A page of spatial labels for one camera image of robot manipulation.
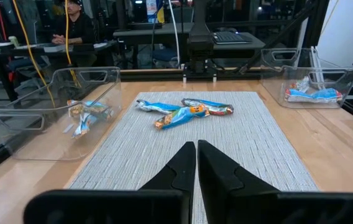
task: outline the man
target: man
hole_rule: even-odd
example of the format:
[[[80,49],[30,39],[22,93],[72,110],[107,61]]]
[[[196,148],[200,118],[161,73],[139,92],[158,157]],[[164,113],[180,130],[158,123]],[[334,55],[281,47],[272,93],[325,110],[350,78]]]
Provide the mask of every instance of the man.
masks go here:
[[[91,18],[81,13],[80,0],[68,0],[69,44],[89,44],[95,42],[94,26]],[[52,43],[66,43],[66,17],[61,17],[56,24]]]
[[[80,0],[68,0],[67,13],[69,15],[69,44],[93,44],[95,43],[94,26],[91,18],[81,11]],[[66,44],[66,16],[62,16],[55,26],[55,34],[52,39],[53,44]],[[81,55],[71,57],[72,63],[78,67],[90,67],[96,61],[95,55]],[[51,67],[47,69],[48,74],[67,65],[66,55],[62,58],[50,58]]]

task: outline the wooden tabletop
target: wooden tabletop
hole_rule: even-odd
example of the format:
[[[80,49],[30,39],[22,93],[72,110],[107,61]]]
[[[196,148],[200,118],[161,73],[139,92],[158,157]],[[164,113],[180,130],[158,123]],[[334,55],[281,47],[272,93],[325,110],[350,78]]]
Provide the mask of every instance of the wooden tabletop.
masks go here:
[[[131,82],[121,86],[122,113],[117,120],[143,91],[256,91],[318,187],[324,191],[353,192],[353,115],[343,109],[283,108],[258,81],[195,82],[185,86],[182,82]],[[0,223],[22,223],[24,207],[33,196],[67,186],[91,155],[78,162],[14,159],[3,162],[0,165]]]

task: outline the woven placemat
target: woven placemat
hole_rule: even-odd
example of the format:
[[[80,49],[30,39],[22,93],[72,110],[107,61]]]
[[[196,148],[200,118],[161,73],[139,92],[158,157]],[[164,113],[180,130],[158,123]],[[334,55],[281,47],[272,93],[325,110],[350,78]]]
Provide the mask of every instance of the woven placemat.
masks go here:
[[[199,139],[205,139],[280,190],[318,190],[256,92],[151,92],[139,93],[136,100],[181,105],[182,98],[232,104],[234,114],[195,118],[181,126],[159,131],[154,122],[163,115],[138,110],[134,101],[70,188],[139,189],[185,142],[197,144]],[[206,223],[197,173],[193,203],[193,223]]]

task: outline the blue snack wrapper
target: blue snack wrapper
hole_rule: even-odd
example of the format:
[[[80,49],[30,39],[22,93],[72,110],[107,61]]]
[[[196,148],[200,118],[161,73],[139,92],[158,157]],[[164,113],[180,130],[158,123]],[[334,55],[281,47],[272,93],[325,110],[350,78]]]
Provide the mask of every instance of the blue snack wrapper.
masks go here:
[[[162,114],[171,114],[176,110],[179,110],[181,106],[169,105],[165,103],[150,103],[145,100],[137,100],[138,104],[136,107],[143,111],[158,111]]]
[[[182,107],[171,114],[168,114],[155,122],[155,127],[158,129],[172,128],[191,121],[194,117],[204,118],[209,115],[207,107],[186,106]]]
[[[342,100],[342,94],[333,88],[319,90],[312,94],[303,93],[294,89],[287,89],[285,100],[288,102],[336,103],[339,100]]]
[[[76,100],[68,100],[67,104],[72,105],[78,103]],[[112,116],[112,109],[110,106],[104,105],[100,102],[95,102],[92,100],[83,101],[83,104],[78,104],[69,108],[69,116],[72,118],[80,118],[83,113],[90,113],[97,118],[110,120]]]
[[[73,139],[78,139],[88,133],[89,127],[96,122],[97,118],[89,113],[80,115],[80,123],[75,132],[71,136]]]
[[[208,100],[186,99],[184,98],[182,104],[185,106],[199,106],[204,105],[212,115],[227,115],[233,114],[233,106],[224,103],[216,103]]]

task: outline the keyboard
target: keyboard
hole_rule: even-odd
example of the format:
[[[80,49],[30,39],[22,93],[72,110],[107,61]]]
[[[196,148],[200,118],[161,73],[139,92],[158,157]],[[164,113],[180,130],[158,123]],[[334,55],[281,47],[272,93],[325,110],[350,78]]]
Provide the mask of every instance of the keyboard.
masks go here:
[[[213,34],[215,44],[250,44],[252,40],[240,34],[229,31],[220,31]]]

